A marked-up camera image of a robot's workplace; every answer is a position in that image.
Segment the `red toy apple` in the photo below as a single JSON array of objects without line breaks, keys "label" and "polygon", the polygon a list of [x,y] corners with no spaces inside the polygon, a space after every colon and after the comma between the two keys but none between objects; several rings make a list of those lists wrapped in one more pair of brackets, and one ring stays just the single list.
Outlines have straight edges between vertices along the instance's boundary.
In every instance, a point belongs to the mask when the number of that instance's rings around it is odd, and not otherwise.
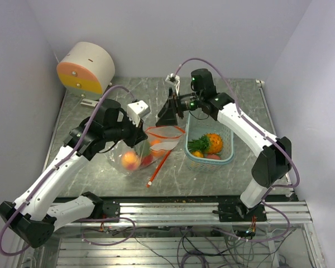
[{"label": "red toy apple", "polygon": [[145,156],[141,159],[140,168],[145,168],[149,166],[154,160],[154,156],[152,154]]}]

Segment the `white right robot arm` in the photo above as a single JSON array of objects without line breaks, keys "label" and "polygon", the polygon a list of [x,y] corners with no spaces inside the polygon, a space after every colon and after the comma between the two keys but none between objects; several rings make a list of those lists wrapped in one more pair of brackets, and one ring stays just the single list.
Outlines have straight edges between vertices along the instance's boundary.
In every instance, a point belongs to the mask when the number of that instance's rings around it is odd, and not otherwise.
[{"label": "white right robot arm", "polygon": [[257,157],[252,167],[252,179],[240,195],[241,204],[236,205],[236,217],[249,220],[254,207],[265,199],[274,182],[291,169],[291,141],[269,133],[237,107],[237,102],[227,93],[217,92],[212,73],[205,68],[191,73],[192,92],[179,93],[180,79],[170,74],[166,81],[172,85],[167,100],[158,113],[156,126],[176,126],[185,111],[200,108],[206,115],[229,128]]}]

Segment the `toy peach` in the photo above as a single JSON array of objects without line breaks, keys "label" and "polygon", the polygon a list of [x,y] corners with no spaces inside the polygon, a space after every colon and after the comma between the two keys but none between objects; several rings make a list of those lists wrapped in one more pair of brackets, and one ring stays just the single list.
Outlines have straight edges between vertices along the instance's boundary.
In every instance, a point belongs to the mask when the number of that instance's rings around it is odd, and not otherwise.
[{"label": "toy peach", "polygon": [[129,171],[137,170],[140,167],[141,159],[134,151],[125,152],[121,156],[121,165]]}]

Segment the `green yellow toy mango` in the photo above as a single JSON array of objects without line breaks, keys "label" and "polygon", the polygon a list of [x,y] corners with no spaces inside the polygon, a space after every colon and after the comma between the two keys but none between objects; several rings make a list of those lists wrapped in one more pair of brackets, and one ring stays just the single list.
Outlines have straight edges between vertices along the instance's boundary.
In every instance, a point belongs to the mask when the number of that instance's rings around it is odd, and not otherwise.
[{"label": "green yellow toy mango", "polygon": [[144,158],[150,155],[150,143],[149,140],[144,140],[140,143],[140,156]]}]

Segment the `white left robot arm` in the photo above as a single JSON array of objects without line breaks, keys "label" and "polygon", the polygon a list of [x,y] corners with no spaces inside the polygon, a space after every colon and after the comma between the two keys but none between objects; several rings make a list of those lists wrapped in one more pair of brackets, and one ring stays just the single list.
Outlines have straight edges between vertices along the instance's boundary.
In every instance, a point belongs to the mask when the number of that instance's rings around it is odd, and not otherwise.
[{"label": "white left robot arm", "polygon": [[10,228],[30,247],[38,248],[52,234],[68,223],[86,218],[91,222],[103,216],[103,200],[85,192],[70,202],[53,202],[76,175],[106,143],[123,141],[128,147],[147,139],[143,117],[150,107],[142,100],[134,100],[123,109],[112,99],[100,100],[92,115],[72,129],[51,164],[40,177],[14,202],[0,205],[5,228]]}]

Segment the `toy orange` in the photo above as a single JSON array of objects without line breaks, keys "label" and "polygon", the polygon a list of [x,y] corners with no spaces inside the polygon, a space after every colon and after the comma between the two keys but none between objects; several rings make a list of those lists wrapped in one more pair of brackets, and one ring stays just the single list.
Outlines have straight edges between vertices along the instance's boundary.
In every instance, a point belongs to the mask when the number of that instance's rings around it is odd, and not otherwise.
[{"label": "toy orange", "polygon": [[161,141],[158,139],[150,141],[150,151],[154,158],[160,158],[165,154],[165,150],[160,146]]}]

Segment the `clear orange zip top bag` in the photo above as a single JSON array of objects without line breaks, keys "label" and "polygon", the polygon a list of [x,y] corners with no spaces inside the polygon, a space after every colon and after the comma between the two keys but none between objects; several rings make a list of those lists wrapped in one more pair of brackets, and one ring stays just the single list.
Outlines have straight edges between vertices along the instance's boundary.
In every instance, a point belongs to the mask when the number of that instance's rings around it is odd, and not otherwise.
[{"label": "clear orange zip top bag", "polygon": [[120,141],[104,155],[113,168],[125,175],[135,174],[158,162],[158,166],[146,184],[146,187],[149,188],[172,150],[177,147],[185,135],[185,131],[178,126],[162,126],[149,127],[145,134],[147,134],[147,139],[134,147],[130,148]]}]

